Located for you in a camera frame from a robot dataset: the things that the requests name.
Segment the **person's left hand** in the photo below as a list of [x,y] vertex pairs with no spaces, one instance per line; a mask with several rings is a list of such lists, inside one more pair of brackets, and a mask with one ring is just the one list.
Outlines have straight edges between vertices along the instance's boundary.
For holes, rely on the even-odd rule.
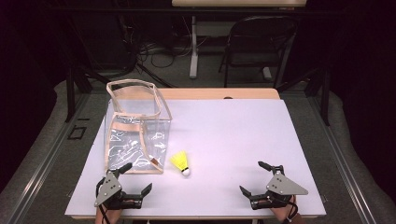
[[[105,212],[110,224],[117,224],[122,213],[121,210],[105,210]],[[100,208],[96,209],[95,224],[106,224]]]

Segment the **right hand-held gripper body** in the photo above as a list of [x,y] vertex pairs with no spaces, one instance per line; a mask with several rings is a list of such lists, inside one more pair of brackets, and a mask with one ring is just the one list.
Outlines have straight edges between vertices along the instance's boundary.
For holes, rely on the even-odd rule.
[[307,189],[285,176],[282,165],[273,167],[273,177],[265,185],[266,192],[259,195],[251,194],[249,198],[253,210],[285,207],[292,196],[308,194]]

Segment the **white desk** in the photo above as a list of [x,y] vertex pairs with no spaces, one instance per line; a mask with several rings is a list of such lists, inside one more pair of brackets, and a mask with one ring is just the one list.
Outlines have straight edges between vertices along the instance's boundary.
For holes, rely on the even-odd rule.
[[[276,7],[276,8],[296,8],[305,7],[307,0],[172,0],[173,7],[186,9],[208,9],[225,8],[241,9],[250,7]],[[191,17],[191,67],[190,78],[197,78],[198,75],[198,36],[226,36],[230,31],[232,23],[230,21],[202,21],[196,16]]]

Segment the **yellow shuttlecock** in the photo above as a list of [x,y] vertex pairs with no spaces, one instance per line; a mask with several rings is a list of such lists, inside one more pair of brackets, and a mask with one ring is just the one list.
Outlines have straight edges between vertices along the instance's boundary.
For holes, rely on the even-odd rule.
[[170,158],[170,161],[184,176],[190,175],[191,171],[188,164],[187,153],[185,151],[179,151]]

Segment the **transparent bag with beige trim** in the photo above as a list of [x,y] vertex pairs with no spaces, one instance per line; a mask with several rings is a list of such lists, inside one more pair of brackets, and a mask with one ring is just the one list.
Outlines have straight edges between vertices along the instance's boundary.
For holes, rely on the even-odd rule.
[[158,88],[123,79],[106,84],[105,168],[130,163],[130,174],[161,174],[166,161],[172,115]]

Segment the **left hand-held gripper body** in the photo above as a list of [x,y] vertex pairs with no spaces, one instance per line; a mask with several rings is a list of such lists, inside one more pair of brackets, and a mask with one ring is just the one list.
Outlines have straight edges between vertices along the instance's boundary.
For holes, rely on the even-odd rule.
[[106,176],[97,184],[95,207],[100,205],[108,210],[140,209],[143,198],[141,195],[127,194],[122,190],[119,175],[108,171]]

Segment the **black folding chair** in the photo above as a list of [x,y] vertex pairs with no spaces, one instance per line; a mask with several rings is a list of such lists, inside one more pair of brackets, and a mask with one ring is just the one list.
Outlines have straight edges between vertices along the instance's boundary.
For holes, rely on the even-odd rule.
[[273,87],[277,86],[286,48],[295,36],[298,21],[291,17],[246,17],[231,28],[219,71],[225,66],[224,87],[230,67],[275,67]]

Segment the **person's right hand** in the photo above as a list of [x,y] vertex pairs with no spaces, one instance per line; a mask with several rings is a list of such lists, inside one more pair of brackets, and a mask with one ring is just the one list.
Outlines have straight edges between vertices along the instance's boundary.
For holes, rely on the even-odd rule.
[[302,224],[303,220],[298,213],[298,206],[296,197],[292,196],[285,207],[271,208],[271,211],[276,216],[276,219],[281,224]]

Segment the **metal floor rail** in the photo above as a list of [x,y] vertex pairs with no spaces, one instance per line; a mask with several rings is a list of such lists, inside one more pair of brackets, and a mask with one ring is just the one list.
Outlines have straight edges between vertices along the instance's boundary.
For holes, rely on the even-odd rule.
[[77,186],[98,128],[99,114],[83,94],[77,112],[64,121],[64,103],[55,106],[33,147],[0,193],[0,224],[88,224],[65,211]]
[[307,100],[314,111],[321,130],[325,133],[330,144],[334,163],[340,173],[341,178],[343,179],[349,198],[353,202],[362,224],[377,224],[371,208],[369,207],[369,204],[367,203],[367,200],[365,199],[356,178],[352,174],[342,149],[340,148],[335,135],[333,134],[332,127],[326,125],[322,116],[320,115],[318,100],[315,97],[308,97]]

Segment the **black metal stand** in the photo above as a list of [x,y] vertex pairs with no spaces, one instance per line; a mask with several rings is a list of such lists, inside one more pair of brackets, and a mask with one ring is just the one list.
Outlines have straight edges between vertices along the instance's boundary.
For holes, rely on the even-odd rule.
[[316,96],[318,91],[321,91],[320,95],[320,110],[319,114],[323,122],[329,126],[329,98],[330,98],[330,81],[331,74],[326,68],[316,68],[313,72],[313,76],[310,78],[308,85],[305,89],[307,96]]
[[76,112],[75,87],[82,93],[90,93],[92,85],[88,80],[89,70],[85,66],[71,67],[66,75],[67,117],[69,122]]

